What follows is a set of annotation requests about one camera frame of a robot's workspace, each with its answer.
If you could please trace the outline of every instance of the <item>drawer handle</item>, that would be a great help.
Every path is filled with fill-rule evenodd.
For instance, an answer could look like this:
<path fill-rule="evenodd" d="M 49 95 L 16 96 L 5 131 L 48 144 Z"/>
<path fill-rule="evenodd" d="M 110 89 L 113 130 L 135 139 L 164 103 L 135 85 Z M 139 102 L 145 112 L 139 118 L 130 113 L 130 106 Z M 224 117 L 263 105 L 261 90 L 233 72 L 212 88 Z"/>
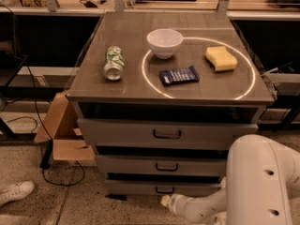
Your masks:
<path fill-rule="evenodd" d="M 153 136 L 157 139 L 180 139 L 181 138 L 181 130 L 178 131 L 178 134 L 174 135 L 163 135 L 158 134 L 155 129 L 153 129 Z"/>
<path fill-rule="evenodd" d="M 176 172 L 178 170 L 178 164 L 176 163 L 175 168 L 170 168 L 170 169 L 160 169 L 158 166 L 158 163 L 156 163 L 156 168 L 158 171 L 162 171 L 162 172 Z"/>
<path fill-rule="evenodd" d="M 156 187 L 156 193 L 158 193 L 158 194 L 173 194 L 174 193 L 174 187 L 172 187 L 171 191 L 159 191 L 158 187 Z"/>

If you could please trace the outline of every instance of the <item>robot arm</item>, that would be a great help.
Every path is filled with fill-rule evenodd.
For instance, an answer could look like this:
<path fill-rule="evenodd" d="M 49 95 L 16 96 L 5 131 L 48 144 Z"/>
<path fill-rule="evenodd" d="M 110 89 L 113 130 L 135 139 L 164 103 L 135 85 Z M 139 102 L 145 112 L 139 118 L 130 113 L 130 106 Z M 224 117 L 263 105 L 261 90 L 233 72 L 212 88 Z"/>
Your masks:
<path fill-rule="evenodd" d="M 259 135 L 232 144 L 226 188 L 204 198 L 173 194 L 169 210 L 192 224 L 227 211 L 228 225 L 292 225 L 287 190 L 300 190 L 300 154 Z"/>

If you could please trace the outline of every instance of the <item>gray drawer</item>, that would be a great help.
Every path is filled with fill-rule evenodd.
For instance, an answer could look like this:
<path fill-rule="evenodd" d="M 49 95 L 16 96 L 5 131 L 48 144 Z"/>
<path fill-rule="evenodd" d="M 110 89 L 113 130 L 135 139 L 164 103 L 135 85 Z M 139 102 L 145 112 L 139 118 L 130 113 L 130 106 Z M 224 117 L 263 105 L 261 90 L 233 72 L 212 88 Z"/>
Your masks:
<path fill-rule="evenodd" d="M 111 194 L 183 194 L 186 196 L 204 197 L 221 189 L 220 184 L 188 184 L 188 183 L 159 183 L 140 181 L 106 180 L 106 188 Z"/>
<path fill-rule="evenodd" d="M 87 143 L 186 149 L 229 149 L 233 141 L 257 131 L 255 124 L 198 124 L 84 119 L 78 125 Z"/>
<path fill-rule="evenodd" d="M 225 176 L 225 159 L 181 157 L 134 157 L 96 155 L 103 173 L 141 173 L 193 176 Z"/>

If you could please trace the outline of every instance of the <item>floor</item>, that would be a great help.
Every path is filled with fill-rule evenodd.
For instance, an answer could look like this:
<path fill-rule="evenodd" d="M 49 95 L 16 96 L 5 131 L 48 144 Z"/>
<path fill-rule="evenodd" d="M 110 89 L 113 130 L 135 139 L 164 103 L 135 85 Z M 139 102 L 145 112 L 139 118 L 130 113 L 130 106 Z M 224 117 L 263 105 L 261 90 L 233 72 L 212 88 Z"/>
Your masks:
<path fill-rule="evenodd" d="M 0 114 L 8 121 L 21 116 L 37 119 L 37 115 L 23 104 L 25 113 L 16 112 L 10 104 Z M 47 110 L 47 102 L 38 105 L 41 117 Z M 16 132 L 31 132 L 36 126 L 33 119 L 20 119 L 9 122 Z M 279 143 L 300 151 L 299 131 L 264 131 L 260 134 Z M 181 217 L 172 215 L 160 202 L 158 196 L 127 196 L 126 201 L 107 198 L 103 186 L 104 176 L 97 167 L 70 166 L 54 162 L 50 169 L 43 172 L 39 168 L 41 148 L 45 147 L 28 142 L 0 141 L 0 187 L 24 180 L 34 181 L 34 192 L 22 201 L 11 202 L 0 208 L 0 224 L 5 225 L 109 225 L 109 224 L 189 224 Z M 300 224 L 300 199 L 291 200 L 292 221 Z"/>

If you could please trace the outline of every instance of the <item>drawer cabinet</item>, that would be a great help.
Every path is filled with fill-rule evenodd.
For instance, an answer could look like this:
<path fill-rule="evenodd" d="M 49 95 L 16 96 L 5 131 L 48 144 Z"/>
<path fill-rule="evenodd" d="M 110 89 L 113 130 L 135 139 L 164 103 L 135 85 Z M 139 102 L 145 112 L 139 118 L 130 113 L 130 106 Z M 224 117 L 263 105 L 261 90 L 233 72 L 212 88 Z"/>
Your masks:
<path fill-rule="evenodd" d="M 254 124 L 80 118 L 111 194 L 207 196 L 220 189 L 233 141 Z"/>
<path fill-rule="evenodd" d="M 254 124 L 79 119 L 88 143 L 157 148 L 227 150 L 235 138 L 255 133 Z"/>

